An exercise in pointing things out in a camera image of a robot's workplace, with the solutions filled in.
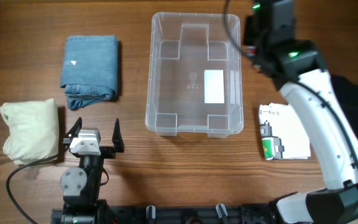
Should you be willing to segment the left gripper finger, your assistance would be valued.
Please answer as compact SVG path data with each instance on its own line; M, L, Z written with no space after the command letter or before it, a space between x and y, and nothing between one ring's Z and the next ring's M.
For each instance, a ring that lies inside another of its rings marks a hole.
M78 135L82 127L82 118L79 117L71 129L66 133L65 138L74 138Z
M124 141L122 139L120 123L119 123L118 118L116 119L115 124L114 124L114 131L112 134L112 143L113 143L115 152L120 152L120 153L124 152L125 146L124 146Z

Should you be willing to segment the white printed t-shirt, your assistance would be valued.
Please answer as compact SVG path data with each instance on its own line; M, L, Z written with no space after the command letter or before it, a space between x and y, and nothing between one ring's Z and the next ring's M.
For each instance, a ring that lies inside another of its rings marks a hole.
M260 105L258 116L266 160L311 156L309 137L291 105Z

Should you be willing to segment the black garment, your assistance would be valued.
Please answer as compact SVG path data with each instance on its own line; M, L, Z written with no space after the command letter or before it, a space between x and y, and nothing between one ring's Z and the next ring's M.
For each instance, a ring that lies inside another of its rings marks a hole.
M358 85L346 77L331 75L331 84L341 109L358 139Z

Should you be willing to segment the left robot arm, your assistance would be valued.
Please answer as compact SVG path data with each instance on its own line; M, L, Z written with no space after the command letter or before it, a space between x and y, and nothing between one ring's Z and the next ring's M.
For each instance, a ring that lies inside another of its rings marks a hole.
M118 223L118 217L110 209L105 199L99 198L100 187L106 185L102 175L106 159L115 159L117 153L124 152L119 120L114 124L112 146L101 146L101 135L97 128L83 128L78 118L63 138L63 145L71 154L79 158L79 165L66 170L60 178L63 190L63 208L53 210L52 223L99 224Z

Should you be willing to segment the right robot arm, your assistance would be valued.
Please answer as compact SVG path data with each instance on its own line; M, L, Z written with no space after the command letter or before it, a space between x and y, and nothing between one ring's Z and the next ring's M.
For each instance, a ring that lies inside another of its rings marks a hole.
M284 223L349 223L358 219L358 139L334 93L317 48L295 37L292 1L256 0L249 43L252 62L271 77L298 115L323 173L325 186L277 201Z

